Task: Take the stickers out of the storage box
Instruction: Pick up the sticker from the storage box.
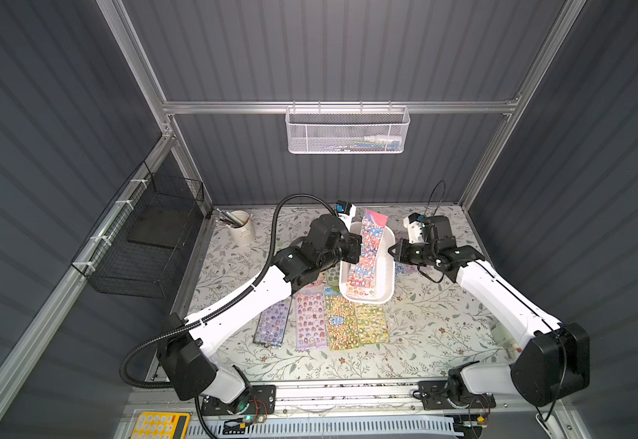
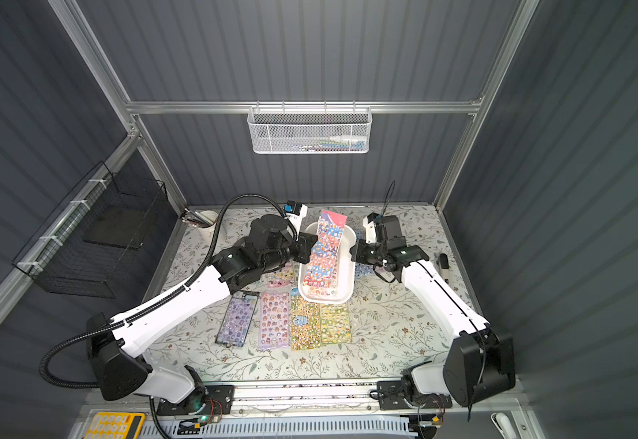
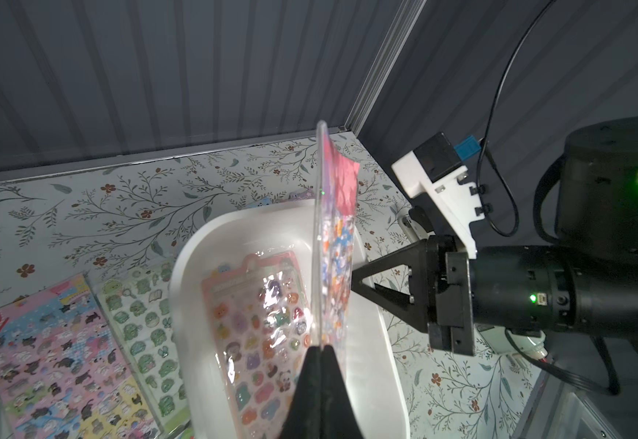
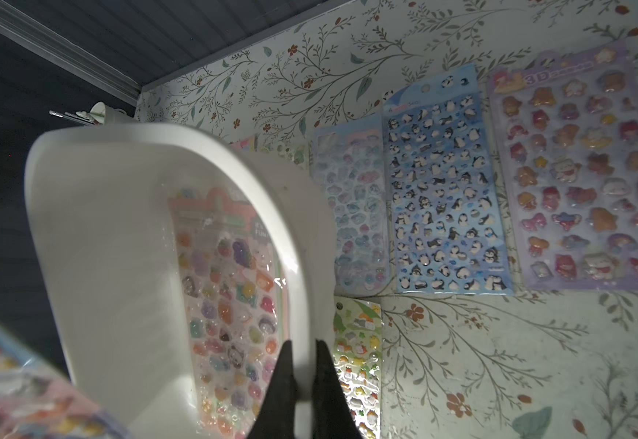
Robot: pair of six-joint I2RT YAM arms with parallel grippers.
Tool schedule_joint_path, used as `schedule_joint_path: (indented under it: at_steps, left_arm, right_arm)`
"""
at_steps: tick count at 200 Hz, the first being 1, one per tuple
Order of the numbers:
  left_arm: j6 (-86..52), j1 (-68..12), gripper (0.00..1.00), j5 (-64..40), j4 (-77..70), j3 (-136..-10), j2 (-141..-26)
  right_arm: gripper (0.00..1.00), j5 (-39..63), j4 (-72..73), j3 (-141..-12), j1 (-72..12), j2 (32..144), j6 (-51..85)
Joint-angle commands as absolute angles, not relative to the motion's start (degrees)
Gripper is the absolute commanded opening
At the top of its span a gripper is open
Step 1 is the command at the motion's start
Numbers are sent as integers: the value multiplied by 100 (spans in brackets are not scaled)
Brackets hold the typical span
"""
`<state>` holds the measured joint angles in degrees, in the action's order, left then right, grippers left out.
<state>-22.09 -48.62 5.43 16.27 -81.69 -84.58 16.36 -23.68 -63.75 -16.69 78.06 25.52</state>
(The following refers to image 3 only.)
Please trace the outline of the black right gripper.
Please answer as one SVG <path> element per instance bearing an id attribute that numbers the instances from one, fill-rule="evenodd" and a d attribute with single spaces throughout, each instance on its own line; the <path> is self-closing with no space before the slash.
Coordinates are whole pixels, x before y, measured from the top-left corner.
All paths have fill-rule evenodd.
<path id="1" fill-rule="evenodd" d="M 408 268 L 410 292 L 365 280 L 400 265 Z M 473 356 L 474 311 L 470 261 L 451 236 L 432 236 L 364 263 L 352 272 L 352 291 L 428 336 L 429 347 Z"/>

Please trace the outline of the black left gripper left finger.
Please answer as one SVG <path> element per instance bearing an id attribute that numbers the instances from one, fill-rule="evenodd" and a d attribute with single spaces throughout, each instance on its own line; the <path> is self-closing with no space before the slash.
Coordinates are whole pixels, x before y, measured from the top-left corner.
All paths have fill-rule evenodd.
<path id="1" fill-rule="evenodd" d="M 321 352 L 319 347 L 311 347 L 306 352 L 293 401 L 280 433 L 280 439 L 316 439 L 320 437 Z"/>

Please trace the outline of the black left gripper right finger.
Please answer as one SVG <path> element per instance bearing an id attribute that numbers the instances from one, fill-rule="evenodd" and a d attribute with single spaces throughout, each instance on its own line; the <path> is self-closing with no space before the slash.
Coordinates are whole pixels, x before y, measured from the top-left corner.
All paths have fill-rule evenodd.
<path id="1" fill-rule="evenodd" d="M 337 355 L 331 346 L 322 349 L 320 438 L 359 439 L 362 432 L 350 402 Z"/>

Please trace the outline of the white plastic storage tray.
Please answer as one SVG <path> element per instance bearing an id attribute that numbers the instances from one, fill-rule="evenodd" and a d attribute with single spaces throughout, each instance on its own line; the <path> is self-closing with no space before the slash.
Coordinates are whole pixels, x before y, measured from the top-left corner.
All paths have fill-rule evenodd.
<path id="1" fill-rule="evenodd" d="M 288 201 L 224 214 L 198 230 L 176 258 L 170 280 L 174 342 L 198 438 L 235 438 L 232 406 L 219 365 L 202 283 L 222 263 L 260 251 L 289 249 L 312 283 L 315 203 Z M 357 293 L 346 318 L 346 389 L 366 438 L 408 438 L 410 423 L 399 373 L 379 308 Z"/>

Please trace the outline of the peach animal sticker sheet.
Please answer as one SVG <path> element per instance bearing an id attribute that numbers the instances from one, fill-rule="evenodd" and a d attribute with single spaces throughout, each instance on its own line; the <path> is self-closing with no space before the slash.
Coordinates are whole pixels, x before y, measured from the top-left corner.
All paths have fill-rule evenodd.
<path id="1" fill-rule="evenodd" d="M 279 437 L 313 320 L 295 253 L 250 254 L 202 293 L 236 435 Z"/>

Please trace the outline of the pink blue fox sticker sheet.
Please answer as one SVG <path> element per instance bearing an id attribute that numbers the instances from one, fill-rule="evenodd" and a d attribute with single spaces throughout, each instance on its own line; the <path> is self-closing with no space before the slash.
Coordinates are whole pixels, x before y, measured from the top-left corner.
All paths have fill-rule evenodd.
<path id="1" fill-rule="evenodd" d="M 352 279 L 359 163 L 342 155 L 326 122 L 316 127 L 318 171 L 314 213 L 313 343 L 345 348 Z"/>

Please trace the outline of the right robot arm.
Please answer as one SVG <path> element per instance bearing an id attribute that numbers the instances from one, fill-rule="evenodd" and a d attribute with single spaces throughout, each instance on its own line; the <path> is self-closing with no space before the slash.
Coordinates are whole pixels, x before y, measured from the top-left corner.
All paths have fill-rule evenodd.
<path id="1" fill-rule="evenodd" d="M 471 356 L 479 326 L 638 342 L 638 117 L 567 136 L 534 194 L 538 245 L 477 248 L 476 185 L 443 134 L 392 168 L 453 231 L 356 268 L 352 289 L 427 334 L 433 349 Z"/>

